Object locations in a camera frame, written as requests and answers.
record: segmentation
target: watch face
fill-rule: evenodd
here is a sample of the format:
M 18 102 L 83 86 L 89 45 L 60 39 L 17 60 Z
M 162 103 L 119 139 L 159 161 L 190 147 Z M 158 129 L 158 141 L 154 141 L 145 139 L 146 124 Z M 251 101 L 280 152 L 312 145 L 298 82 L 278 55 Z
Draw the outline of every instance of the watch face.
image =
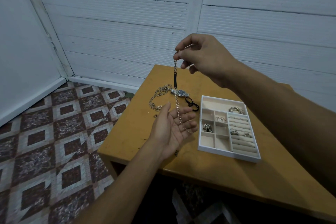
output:
M 186 94 L 186 92 L 184 90 L 178 90 L 177 94 L 182 97 Z

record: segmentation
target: watch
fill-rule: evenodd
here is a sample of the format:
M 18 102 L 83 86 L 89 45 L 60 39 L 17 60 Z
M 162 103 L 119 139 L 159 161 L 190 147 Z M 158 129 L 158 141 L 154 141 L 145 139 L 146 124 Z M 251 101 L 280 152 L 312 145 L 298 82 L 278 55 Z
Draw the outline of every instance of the watch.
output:
M 174 94 L 174 95 L 175 95 L 175 92 L 176 92 L 175 89 L 171 89 L 171 90 L 170 90 L 170 93 L 171 93 L 171 94 Z M 177 95 L 178 95 L 179 97 L 185 97 L 185 98 L 189 96 L 189 94 L 188 94 L 187 92 L 185 92 L 184 90 L 178 90 L 178 91 L 177 91 Z

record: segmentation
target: wooden table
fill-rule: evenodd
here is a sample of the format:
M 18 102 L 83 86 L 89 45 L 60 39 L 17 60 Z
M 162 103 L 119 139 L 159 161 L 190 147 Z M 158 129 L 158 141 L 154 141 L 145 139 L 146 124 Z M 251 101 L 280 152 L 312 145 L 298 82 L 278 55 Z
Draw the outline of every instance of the wooden table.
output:
M 120 117 L 98 152 L 111 174 L 111 162 L 126 165 L 148 138 L 153 115 L 148 102 L 159 86 L 173 85 L 173 68 L 155 65 L 132 101 Z M 200 104 L 201 95 L 231 100 L 240 99 L 232 91 L 222 89 L 201 73 L 191 75 L 178 68 L 177 85 Z M 153 100 L 156 105 L 171 101 L 168 93 Z M 181 106 L 187 106 L 183 98 Z M 262 160 L 246 162 L 197 150 L 198 132 L 184 145 L 178 157 L 172 156 L 159 172 L 196 184 L 234 193 L 266 203 L 297 210 L 318 218 L 336 221 L 336 198 L 323 188 L 291 154 L 275 139 L 249 110 L 251 124 Z M 195 119 L 199 121 L 199 112 Z

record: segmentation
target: jewelry tray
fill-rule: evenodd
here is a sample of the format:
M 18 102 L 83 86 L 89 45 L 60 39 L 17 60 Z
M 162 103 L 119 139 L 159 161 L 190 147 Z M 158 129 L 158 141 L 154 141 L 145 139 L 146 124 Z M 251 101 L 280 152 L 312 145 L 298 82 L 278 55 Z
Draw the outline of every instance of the jewelry tray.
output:
M 238 114 L 237 111 L 229 112 L 230 107 L 238 107 L 244 111 L 244 115 Z M 223 122 L 217 117 L 223 117 L 225 121 Z M 247 128 L 249 126 L 250 128 L 237 128 L 237 124 L 231 122 L 232 120 L 239 121 L 240 119 L 245 120 L 243 127 Z M 213 133 L 203 131 L 204 124 L 209 124 Z M 249 132 L 249 137 L 231 135 L 230 131 L 236 129 L 250 130 L 251 132 Z M 246 105 L 239 101 L 202 96 L 199 115 L 198 150 L 250 162 L 258 162 L 261 157 Z

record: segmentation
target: black cord bracelet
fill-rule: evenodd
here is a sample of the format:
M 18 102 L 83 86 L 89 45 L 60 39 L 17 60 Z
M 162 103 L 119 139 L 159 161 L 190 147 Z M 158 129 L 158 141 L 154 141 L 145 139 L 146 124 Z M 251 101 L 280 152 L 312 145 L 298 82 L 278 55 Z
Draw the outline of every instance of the black cord bracelet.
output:
M 193 107 L 193 105 L 196 106 L 197 109 L 194 109 L 194 108 L 193 108 L 192 110 L 193 110 L 194 112 L 198 112 L 198 110 L 200 109 L 200 106 L 199 106 L 198 104 L 194 103 L 193 100 L 192 100 L 190 97 L 186 97 L 186 98 L 185 98 L 185 101 L 188 103 L 188 106 L 191 107 L 191 108 Z

